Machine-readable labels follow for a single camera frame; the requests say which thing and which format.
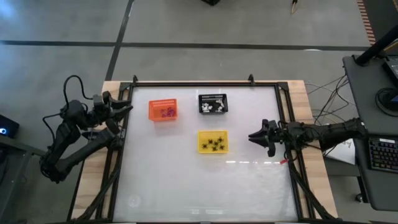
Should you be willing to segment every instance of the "black basket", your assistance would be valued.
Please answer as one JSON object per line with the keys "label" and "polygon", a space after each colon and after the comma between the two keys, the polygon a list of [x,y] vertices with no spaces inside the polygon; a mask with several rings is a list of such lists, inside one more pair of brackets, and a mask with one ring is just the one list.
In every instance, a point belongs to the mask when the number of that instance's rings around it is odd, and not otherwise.
{"label": "black basket", "polygon": [[205,3],[211,5],[211,6],[215,6],[220,0],[202,0]]}
{"label": "black basket", "polygon": [[223,114],[225,112],[228,112],[226,94],[199,95],[199,113]]}

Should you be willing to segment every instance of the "white object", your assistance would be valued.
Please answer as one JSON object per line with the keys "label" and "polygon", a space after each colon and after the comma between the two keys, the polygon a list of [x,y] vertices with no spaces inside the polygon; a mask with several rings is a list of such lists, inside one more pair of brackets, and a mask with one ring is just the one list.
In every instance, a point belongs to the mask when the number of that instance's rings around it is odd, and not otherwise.
{"label": "white object", "polygon": [[327,157],[355,165],[355,146],[353,139],[338,144]]}
{"label": "white object", "polygon": [[[219,89],[228,95],[230,111],[200,114],[197,96]],[[270,158],[248,141],[262,119],[280,120],[273,87],[133,91],[114,222],[297,221],[289,170],[279,164],[284,146],[276,144]],[[148,101],[168,98],[177,99],[178,118],[149,120]],[[198,130],[228,130],[229,152],[199,154]]]}

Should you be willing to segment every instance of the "wooden table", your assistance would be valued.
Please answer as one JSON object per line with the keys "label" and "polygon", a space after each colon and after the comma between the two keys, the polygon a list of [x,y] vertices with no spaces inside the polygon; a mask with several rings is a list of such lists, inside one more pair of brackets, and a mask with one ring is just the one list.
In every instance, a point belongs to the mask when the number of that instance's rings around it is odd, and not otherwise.
{"label": "wooden table", "polygon": [[[260,82],[275,82],[275,80],[256,81],[256,83]],[[280,80],[280,82],[288,82],[289,84],[290,97],[292,100],[292,106],[296,121],[313,124],[311,107],[308,101],[304,82],[302,80]],[[120,83],[120,81],[104,82],[102,91],[109,91],[111,92],[113,98],[117,98],[119,94]],[[90,205],[97,193],[100,191],[106,160],[106,153],[107,149],[102,149],[86,159],[78,184],[78,191],[76,194],[75,204],[73,206],[72,218],[79,217]],[[331,193],[329,179],[326,173],[325,163],[323,161],[321,151],[319,149],[308,147],[303,150],[303,157],[311,191],[315,194],[320,203],[328,210],[328,212],[334,217],[337,217],[338,215],[335,207],[335,202]],[[105,196],[103,209],[104,217],[106,217],[108,212],[109,196],[110,190],[108,191],[107,196]],[[303,205],[303,213],[306,217],[306,214],[308,215],[308,212],[305,206],[305,197],[303,196],[303,193],[300,194],[300,199]]]}

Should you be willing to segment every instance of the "paper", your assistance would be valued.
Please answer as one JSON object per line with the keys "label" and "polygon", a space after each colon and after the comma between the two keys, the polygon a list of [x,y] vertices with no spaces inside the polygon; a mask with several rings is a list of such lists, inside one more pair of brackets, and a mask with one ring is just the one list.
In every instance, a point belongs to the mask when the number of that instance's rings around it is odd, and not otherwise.
{"label": "paper", "polygon": [[355,146],[353,139],[342,142],[338,144],[332,151],[331,150],[332,148],[325,152],[325,154],[328,154],[328,158],[355,165]]}

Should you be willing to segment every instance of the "black metal frame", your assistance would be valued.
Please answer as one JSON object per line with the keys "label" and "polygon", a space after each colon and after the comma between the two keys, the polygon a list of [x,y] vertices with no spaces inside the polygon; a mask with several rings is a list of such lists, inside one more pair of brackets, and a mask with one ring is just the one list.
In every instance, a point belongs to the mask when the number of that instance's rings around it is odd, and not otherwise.
{"label": "black metal frame", "polygon": [[[181,86],[181,87],[184,87],[184,86],[242,86],[242,87],[244,87],[244,86],[246,86],[246,87],[263,86],[263,87],[273,87],[275,90],[276,98],[277,98],[277,106],[278,106],[278,110],[279,110],[280,119],[282,121],[285,120],[284,107],[282,105],[282,96],[280,94],[280,91],[282,90],[285,93],[287,110],[289,112],[289,119],[290,119],[290,121],[295,121],[292,101],[290,99],[289,87],[288,87],[287,82],[256,83],[254,81],[254,78],[252,75],[249,76],[249,80],[246,82],[245,81],[242,81],[242,82],[229,82],[229,81],[225,81],[225,82],[139,82],[137,77],[134,76],[133,82],[122,82],[120,84],[118,99],[119,100],[123,99],[125,94],[127,93],[128,94],[127,98],[129,100],[131,100],[133,89],[137,88],[137,87],[162,87],[162,86]],[[107,217],[106,218],[103,217],[104,199],[103,199],[103,197],[102,198],[99,197],[100,200],[98,201],[98,203],[91,204],[92,206],[95,206],[95,208],[96,208],[95,220],[79,220],[79,221],[70,220],[71,215],[72,215],[72,210],[74,207],[74,203],[75,203],[76,193],[78,190],[78,185],[76,185],[75,195],[74,195],[74,198],[73,198],[73,201],[72,201],[72,204],[70,207],[70,211],[69,211],[69,216],[67,219],[68,221],[77,222],[77,223],[79,223],[79,222],[93,223],[95,221],[102,222],[102,223],[103,222],[112,222],[113,215],[114,215],[114,206],[116,203],[116,194],[118,192],[119,171],[120,171],[121,163],[123,160],[124,140],[126,138],[128,120],[129,120],[129,115],[127,115],[125,117],[125,119],[123,120],[122,132],[121,132],[121,139],[123,140],[123,146],[118,153],[118,156],[116,159],[116,164],[115,164],[114,170],[112,172],[112,174],[116,174],[117,176],[116,176],[116,178],[115,177],[113,178],[114,181],[111,183],[111,184],[113,184],[113,186],[111,189],[111,199],[110,199],[110,205],[109,205]],[[303,159],[302,153],[297,152],[297,155],[298,155],[298,164],[300,166],[300,174],[303,177],[305,183],[308,185],[307,173],[305,170],[304,159]],[[101,195],[101,194],[104,195],[104,193],[109,190],[107,187],[109,187],[109,185],[110,185],[109,181],[112,181],[112,180],[110,180],[111,178],[109,177],[109,173],[111,170],[112,156],[113,156],[113,150],[111,149],[108,151],[107,156],[106,156],[103,179],[101,181],[101,190],[98,195]],[[294,200],[295,200],[297,218],[298,218],[298,220],[302,220],[304,218],[304,216],[303,216],[302,204],[300,201],[299,187],[292,176],[290,177],[290,179],[292,182],[292,190],[293,190],[293,195],[294,195]],[[307,198],[306,198],[306,200],[307,200],[307,208],[308,208],[309,218],[315,218],[313,206]]]}

